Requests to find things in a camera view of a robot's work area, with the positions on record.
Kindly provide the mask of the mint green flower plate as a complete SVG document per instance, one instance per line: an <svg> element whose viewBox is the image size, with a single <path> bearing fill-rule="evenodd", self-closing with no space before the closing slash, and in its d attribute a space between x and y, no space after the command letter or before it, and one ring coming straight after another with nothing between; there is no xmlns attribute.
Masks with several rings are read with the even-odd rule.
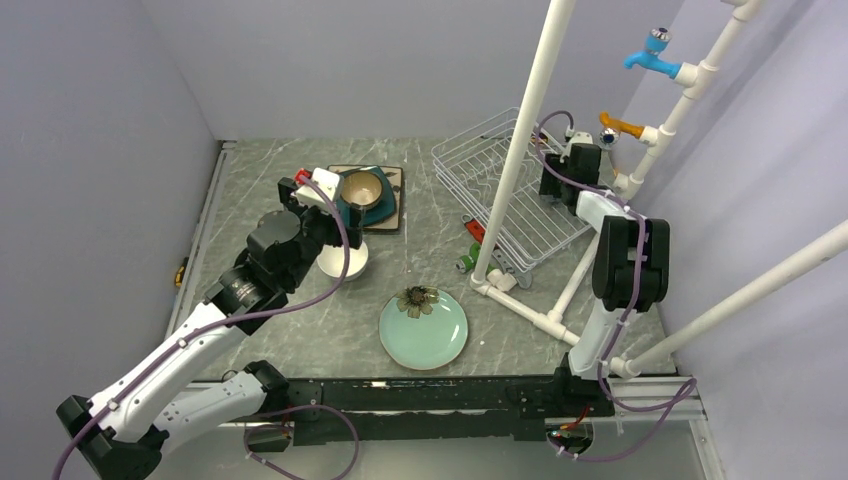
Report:
<svg viewBox="0 0 848 480"><path fill-rule="evenodd" d="M378 320L385 352L398 365L415 371L436 370L457 359L469 333L469 321L459 302L429 285L395 293Z"/></svg>

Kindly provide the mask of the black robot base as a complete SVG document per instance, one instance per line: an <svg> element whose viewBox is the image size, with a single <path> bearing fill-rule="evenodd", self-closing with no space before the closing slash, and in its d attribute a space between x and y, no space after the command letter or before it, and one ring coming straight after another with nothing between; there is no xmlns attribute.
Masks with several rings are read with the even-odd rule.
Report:
<svg viewBox="0 0 848 480"><path fill-rule="evenodd" d="M560 423L613 417L594 382L547 375L292 379L250 421L286 420L297 446L508 437L543 441Z"/></svg>

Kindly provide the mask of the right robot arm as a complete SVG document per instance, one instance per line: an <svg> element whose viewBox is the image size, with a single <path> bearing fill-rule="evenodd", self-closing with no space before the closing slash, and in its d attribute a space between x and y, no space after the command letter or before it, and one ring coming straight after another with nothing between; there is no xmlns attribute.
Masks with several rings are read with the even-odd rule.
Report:
<svg viewBox="0 0 848 480"><path fill-rule="evenodd" d="M578 144L570 156L536 149L543 168L542 193L561 201L598 235L591 271L595 301L581 338L568 354L571 373L601 380L628 376L613 363L613 350L630 320L663 301L670 284L671 226L646 217L597 183L600 148Z"/></svg>

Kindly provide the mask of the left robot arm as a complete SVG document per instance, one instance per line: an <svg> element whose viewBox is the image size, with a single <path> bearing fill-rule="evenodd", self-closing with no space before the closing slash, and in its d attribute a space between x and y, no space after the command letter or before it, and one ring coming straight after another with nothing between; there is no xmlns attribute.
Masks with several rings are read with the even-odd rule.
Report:
<svg viewBox="0 0 848 480"><path fill-rule="evenodd" d="M349 252L361 244L361 232L337 208L342 184L340 175L320 168L280 180L281 208L260 218L233 266L187 319L115 383L59 405L70 450L98 477L144 479L166 455L221 424L284 415L289 383L266 361L199 393L185 389L269 319L295 311L289 299L325 247Z"/></svg>

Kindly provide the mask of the white ceramic bowl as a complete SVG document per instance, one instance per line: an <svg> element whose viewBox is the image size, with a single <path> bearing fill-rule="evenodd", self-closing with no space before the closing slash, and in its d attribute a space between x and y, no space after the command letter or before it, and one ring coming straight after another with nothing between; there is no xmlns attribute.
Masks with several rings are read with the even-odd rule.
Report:
<svg viewBox="0 0 848 480"><path fill-rule="evenodd" d="M350 248L348 255L349 262L345 281L356 279L365 270L369 258L369 249L367 244L363 242L359 248ZM332 246L325 246L316 259L320 270L325 275L333 279L338 279L341 276L344 260L344 248Z"/></svg>

